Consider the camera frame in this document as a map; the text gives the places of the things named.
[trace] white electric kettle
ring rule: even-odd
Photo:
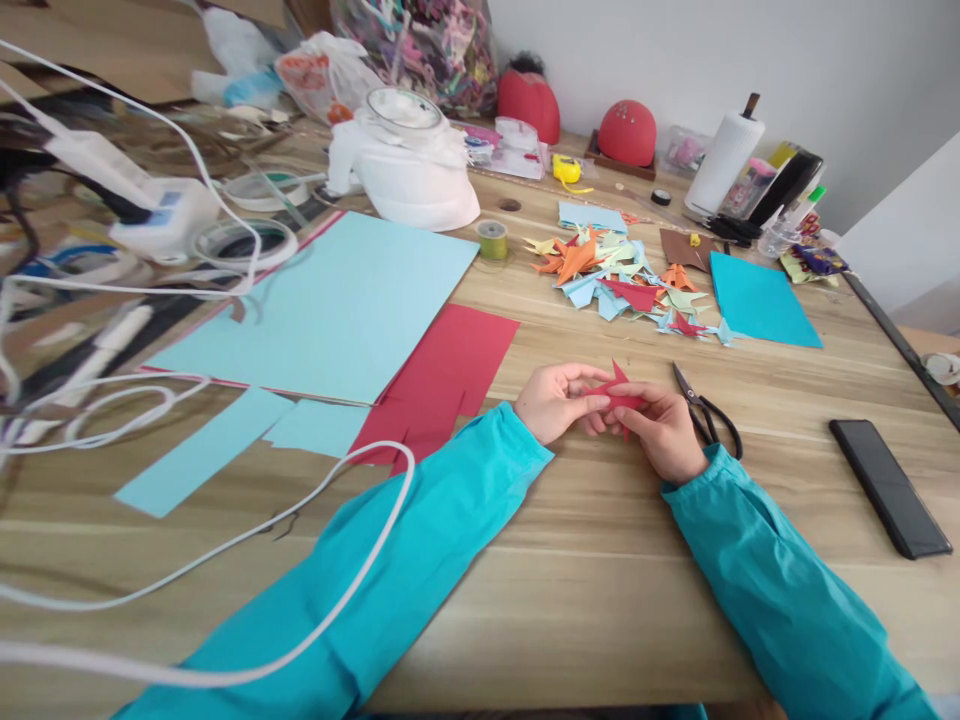
[[[464,227],[480,215],[464,137],[422,95],[371,90],[353,120],[333,126],[326,190],[366,192],[385,220],[434,232]]]

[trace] black scissors handle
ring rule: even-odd
[[[714,405],[712,402],[699,395],[697,398],[700,402],[699,405],[703,409],[704,420],[707,421],[706,427],[703,423],[700,422],[700,419],[697,417],[696,413],[693,411],[693,404],[690,405],[690,417],[693,420],[694,427],[697,428],[697,432],[700,434],[700,437],[703,438],[703,441],[707,445],[712,445],[713,443],[720,442],[720,435],[717,434],[717,426],[713,422],[713,415],[716,415],[723,421],[723,424],[727,426],[727,430],[730,431],[731,437],[733,437],[734,444],[734,457],[737,460],[743,459],[743,441],[740,439],[740,433],[737,431],[736,425],[734,425],[730,418],[727,417],[726,413],[723,412],[720,408]]]

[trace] person's left hand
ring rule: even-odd
[[[537,368],[517,396],[513,409],[537,442],[547,445],[580,418],[610,404],[610,398],[603,395],[582,393],[591,387],[588,380],[611,379],[600,368],[582,363]]]

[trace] white wall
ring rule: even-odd
[[[488,0],[501,61],[545,61],[564,129],[646,104],[661,132],[712,134],[761,93],[761,150],[827,162],[825,226],[845,232],[960,131],[956,0]]]
[[[960,133],[844,235],[841,254],[897,322],[960,329]]]

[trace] person's right hand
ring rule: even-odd
[[[639,412],[615,408],[607,422],[621,423],[637,434],[661,478],[684,485],[707,469],[710,463],[697,442],[683,395],[653,383],[624,383],[613,386],[609,392],[647,401]]]

